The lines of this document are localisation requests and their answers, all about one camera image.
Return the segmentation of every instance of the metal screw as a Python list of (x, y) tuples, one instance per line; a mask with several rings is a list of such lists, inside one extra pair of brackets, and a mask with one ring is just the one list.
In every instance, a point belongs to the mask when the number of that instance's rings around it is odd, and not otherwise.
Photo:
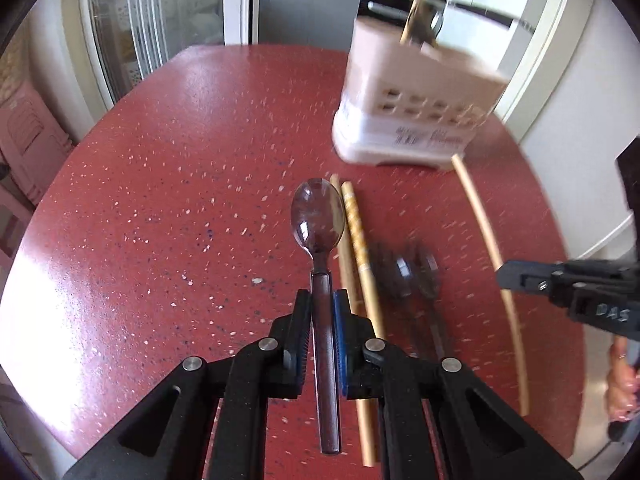
[(380, 352), (385, 348), (385, 342), (382, 339), (373, 337), (371, 339), (367, 339), (367, 342), (364, 343), (364, 346), (367, 350), (371, 352)]
[(184, 361), (182, 361), (182, 368), (187, 370), (188, 372), (193, 372), (202, 366), (202, 359), (192, 355), (191, 357), (187, 357)]
[(446, 372), (459, 372), (462, 370), (462, 363), (458, 361), (455, 357), (447, 357), (442, 361), (442, 368)]
[(273, 337), (265, 337), (258, 341), (258, 348), (260, 350), (275, 350), (278, 347), (278, 341)]

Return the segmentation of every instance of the human hand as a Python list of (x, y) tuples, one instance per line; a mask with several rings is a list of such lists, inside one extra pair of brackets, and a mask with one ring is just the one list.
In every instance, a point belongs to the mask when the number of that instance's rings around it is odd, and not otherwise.
[(626, 338), (614, 336), (609, 349), (611, 369), (607, 376), (605, 402), (609, 420), (626, 422), (638, 409), (636, 392), (640, 389), (640, 373), (626, 361)]

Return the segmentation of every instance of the red speckled table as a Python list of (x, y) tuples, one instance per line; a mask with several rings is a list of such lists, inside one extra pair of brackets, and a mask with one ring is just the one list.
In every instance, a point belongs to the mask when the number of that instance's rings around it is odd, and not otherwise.
[[(370, 239), (401, 247), (411, 236), (432, 248), (456, 355), (517, 405), (506, 314), (458, 178), (343, 163), (330, 132), (345, 66), (343, 53), (305, 47), (190, 48), (118, 102), (69, 157), (6, 284), (0, 363), (72, 454), (181, 359), (228, 357), (290, 311), (310, 267), (290, 232), (292, 192), (333, 172), (354, 182)], [(540, 187), (497, 121), (467, 160), (504, 257), (563, 259)], [(569, 455), (582, 329), (540, 298), (517, 297), (516, 306), (528, 420)], [(387, 319), (400, 341), (402, 328)], [(299, 401), (272, 403), (268, 476), (378, 477), (360, 465), (351, 403), (337, 457), (319, 454), (314, 417), (313, 381)]]

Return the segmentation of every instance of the utensil holder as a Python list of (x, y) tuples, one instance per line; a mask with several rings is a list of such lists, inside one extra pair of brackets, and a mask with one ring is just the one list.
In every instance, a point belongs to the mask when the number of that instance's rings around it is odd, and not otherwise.
[(476, 58), (401, 44), (399, 27), (356, 19), (334, 145), (347, 162), (451, 168), (508, 81)]

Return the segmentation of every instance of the chopstick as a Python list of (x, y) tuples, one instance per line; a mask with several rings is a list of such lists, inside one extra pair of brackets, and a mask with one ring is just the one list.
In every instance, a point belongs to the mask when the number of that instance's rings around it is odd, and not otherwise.
[[(484, 244), (486, 245), (489, 253), (489, 259), (491, 260), (494, 270), (498, 270), (504, 261), (500, 254), (500, 248), (498, 247), (498, 241), (495, 238), (494, 230), (489, 222), (489, 217), (484, 210), (482, 200), (478, 195), (478, 190), (471, 180), (471, 176), (466, 168), (462, 158), (455, 154), (451, 157), (453, 167), (458, 174), (460, 183), (465, 190), (466, 197), (471, 204), (471, 208), (474, 211)], [(507, 320), (509, 321), (509, 328), (511, 330), (511, 341), (513, 342), (513, 353), (516, 360), (516, 374), (518, 377), (518, 398), (520, 401), (520, 416), (529, 415), (529, 380), (527, 378), (527, 361), (524, 353), (524, 343), (522, 342), (522, 333), (520, 332), (520, 322), (518, 321), (518, 313), (516, 311), (515, 302), (513, 300), (513, 294), (510, 290), (500, 290), (500, 296), (504, 303), (504, 308), (507, 312)]]
[[(331, 176), (331, 184), (342, 197), (340, 177)], [(338, 242), (338, 262), (340, 263), (340, 284), (347, 289), (349, 305), (352, 314), (359, 314), (362, 302), (358, 298), (358, 277), (353, 271), (353, 257), (351, 256), (351, 236), (347, 226)], [(358, 429), (360, 431), (360, 452), (362, 465), (373, 467), (378, 458), (376, 456), (376, 428), (375, 428), (375, 399), (356, 399), (356, 414), (358, 415)]]
[[(331, 184), (335, 187), (336, 191), (342, 198), (342, 188), (340, 187), (340, 177), (337, 174), (332, 174)], [(360, 315), (360, 307), (362, 302), (360, 301), (358, 294), (358, 277), (353, 270), (353, 256), (351, 255), (351, 235), (349, 234), (349, 227), (345, 227), (342, 238), (338, 242), (338, 261), (340, 263), (340, 284), (342, 288), (347, 289), (347, 296), (349, 297), (349, 306), (351, 307), (351, 313)]]
[(382, 312), (380, 311), (380, 300), (378, 299), (376, 280), (373, 277), (373, 272), (369, 264), (369, 250), (367, 249), (367, 242), (362, 229), (362, 220), (360, 220), (360, 212), (358, 211), (358, 203), (356, 202), (356, 196), (353, 192), (351, 182), (342, 184), (342, 197), (344, 199), (344, 209), (347, 214), (351, 244), (353, 245), (353, 253), (356, 258), (358, 275), (360, 276), (360, 286), (362, 288), (362, 297), (364, 298), (367, 317), (373, 325), (373, 332), (375, 332), (376, 337), (385, 339), (385, 325), (382, 319)]

